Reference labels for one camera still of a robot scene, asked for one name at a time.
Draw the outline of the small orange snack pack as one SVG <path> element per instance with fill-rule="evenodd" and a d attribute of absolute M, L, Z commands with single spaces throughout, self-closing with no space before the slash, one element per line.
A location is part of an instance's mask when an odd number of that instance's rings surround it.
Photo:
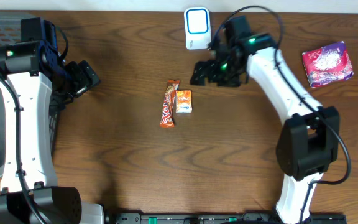
<path fill-rule="evenodd" d="M 191 90 L 179 90 L 176 93 L 176 113 L 190 114 L 192 108 L 192 91 Z"/>

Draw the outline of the orange chocolate bar wrapper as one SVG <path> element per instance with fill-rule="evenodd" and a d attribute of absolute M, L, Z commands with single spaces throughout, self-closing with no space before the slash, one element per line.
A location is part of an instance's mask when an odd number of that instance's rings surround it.
<path fill-rule="evenodd" d="M 160 120 L 160 127 L 173 128 L 173 105 L 176 97 L 176 92 L 180 84 L 179 80 L 168 80 L 165 90 L 165 96 L 163 101 L 162 115 Z"/>

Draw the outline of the red purple noodle packet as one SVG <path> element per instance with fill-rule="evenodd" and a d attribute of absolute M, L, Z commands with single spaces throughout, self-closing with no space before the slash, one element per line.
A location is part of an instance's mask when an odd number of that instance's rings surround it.
<path fill-rule="evenodd" d="M 344 41 L 302 53 L 310 87 L 317 88 L 350 79 L 353 67 Z"/>

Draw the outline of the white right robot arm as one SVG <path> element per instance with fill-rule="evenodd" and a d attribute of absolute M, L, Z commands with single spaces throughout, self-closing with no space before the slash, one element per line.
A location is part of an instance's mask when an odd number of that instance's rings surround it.
<path fill-rule="evenodd" d="M 239 87 L 245 74 L 261 87 L 282 124 L 276 157 L 284 180 L 275 213 L 281 223 L 307 221 L 314 192 L 309 184 L 337 159 L 339 113 L 303 88 L 272 36 L 252 32 L 245 16 L 227 20 L 223 30 L 226 43 L 212 41 L 215 58 L 196 63 L 190 83 Z"/>

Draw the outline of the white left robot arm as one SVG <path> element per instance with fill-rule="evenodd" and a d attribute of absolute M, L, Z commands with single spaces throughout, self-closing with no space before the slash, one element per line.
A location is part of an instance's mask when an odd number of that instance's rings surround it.
<path fill-rule="evenodd" d="M 50 115 L 100 83 L 86 61 L 65 62 L 59 27 L 40 17 L 21 20 L 18 43 L 0 46 L 6 155 L 0 223 L 110 222 L 105 207 L 61 187 L 52 161 Z"/>

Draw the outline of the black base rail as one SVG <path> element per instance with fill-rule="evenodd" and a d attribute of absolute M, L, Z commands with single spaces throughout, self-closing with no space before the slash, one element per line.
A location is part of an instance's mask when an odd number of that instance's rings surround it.
<path fill-rule="evenodd" d="M 282 223 L 269 213 L 246 213 L 243 215 L 142 215 L 121 213 L 110 215 L 105 223 L 112 224 L 222 224 L 222 223 Z"/>

